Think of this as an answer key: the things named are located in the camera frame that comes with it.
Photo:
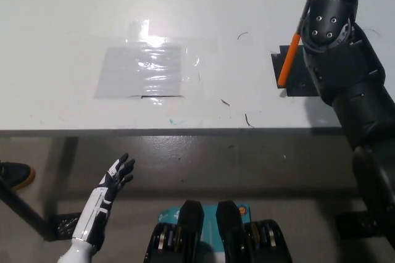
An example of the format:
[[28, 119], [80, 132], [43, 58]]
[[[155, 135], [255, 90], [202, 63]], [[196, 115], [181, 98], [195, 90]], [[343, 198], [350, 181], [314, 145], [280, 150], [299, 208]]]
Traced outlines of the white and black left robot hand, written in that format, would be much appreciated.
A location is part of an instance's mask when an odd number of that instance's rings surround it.
[[135, 160], [125, 153], [117, 159], [91, 192], [78, 219], [72, 238], [89, 243], [99, 251], [104, 242], [105, 228], [118, 192], [133, 179]]

